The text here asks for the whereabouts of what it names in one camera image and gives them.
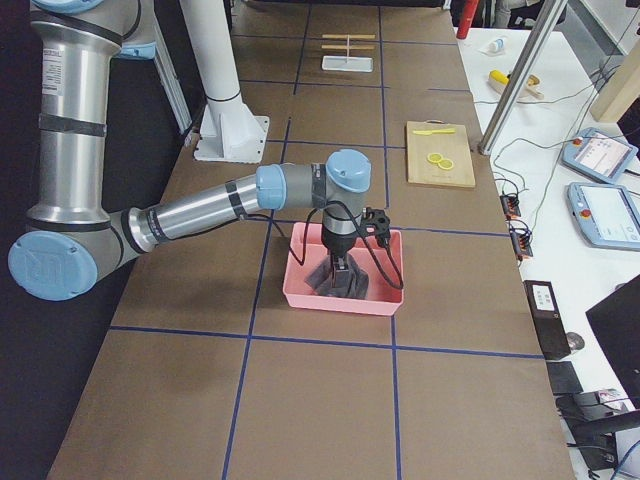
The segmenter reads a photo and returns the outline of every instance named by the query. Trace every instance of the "touchscreen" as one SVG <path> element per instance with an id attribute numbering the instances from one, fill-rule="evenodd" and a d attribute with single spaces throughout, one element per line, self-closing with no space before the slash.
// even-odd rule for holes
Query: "touchscreen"
<path id="1" fill-rule="evenodd" d="M 582 187 L 596 228 L 604 240 L 640 244 L 633 213 L 617 188 Z"/>
<path id="2" fill-rule="evenodd" d="M 611 177 L 631 151 L 631 147 L 595 133 L 576 156 L 576 161 L 600 175 Z"/>

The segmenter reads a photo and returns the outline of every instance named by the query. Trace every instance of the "wooden cutting board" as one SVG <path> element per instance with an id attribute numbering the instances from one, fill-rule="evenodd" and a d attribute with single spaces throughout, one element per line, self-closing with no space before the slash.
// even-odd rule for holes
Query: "wooden cutting board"
<path id="1" fill-rule="evenodd" d="M 418 135 L 414 131 L 455 129 L 455 133 Z M 439 153 L 453 161 L 451 170 L 443 170 L 430 163 L 430 153 Z M 471 152 L 464 125 L 427 122 L 407 122 L 407 169 L 409 183 L 440 187 L 474 188 Z"/>

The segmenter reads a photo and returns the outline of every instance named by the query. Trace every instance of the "blue joint cap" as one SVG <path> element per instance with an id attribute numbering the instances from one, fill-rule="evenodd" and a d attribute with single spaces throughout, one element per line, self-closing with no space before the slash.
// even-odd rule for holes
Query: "blue joint cap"
<path id="1" fill-rule="evenodd" d="M 282 210 L 287 200 L 287 181 L 280 165 L 258 167 L 256 188 L 260 208 Z"/>
<path id="2" fill-rule="evenodd" d="M 54 13 L 82 13 L 100 5 L 104 0 L 31 0 L 33 4 Z"/>
<path id="3" fill-rule="evenodd" d="M 124 60 L 151 60 L 156 56 L 156 42 L 143 45 L 123 45 L 116 58 Z"/>
<path id="4" fill-rule="evenodd" d="M 371 163 L 364 154 L 345 148 L 329 156 L 327 175 L 348 192 L 364 193 L 371 186 Z"/>
<path id="5" fill-rule="evenodd" d="M 9 270 L 18 285 L 44 300 L 68 300 L 98 280 L 98 267 L 87 249 L 56 232 L 21 236 L 9 250 Z"/>

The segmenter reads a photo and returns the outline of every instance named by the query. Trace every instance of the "yellow knife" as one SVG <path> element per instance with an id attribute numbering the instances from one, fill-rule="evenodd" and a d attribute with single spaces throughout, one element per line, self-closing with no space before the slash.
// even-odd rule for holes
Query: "yellow knife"
<path id="1" fill-rule="evenodd" d="M 455 128 L 440 128 L 438 130 L 414 130 L 415 135 L 433 135 L 435 133 L 456 133 Z"/>

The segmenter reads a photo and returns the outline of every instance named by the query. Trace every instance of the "wooden stick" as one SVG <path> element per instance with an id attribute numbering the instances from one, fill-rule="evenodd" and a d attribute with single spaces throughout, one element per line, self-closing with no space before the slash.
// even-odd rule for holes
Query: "wooden stick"
<path id="1" fill-rule="evenodd" d="M 321 45 L 322 50 L 374 50 L 373 45 Z"/>
<path id="2" fill-rule="evenodd" d="M 334 33 L 323 33 L 322 38 L 327 40 L 346 40 L 350 38 L 351 40 L 375 40 L 375 35 L 351 35 L 351 34 L 334 34 Z"/>

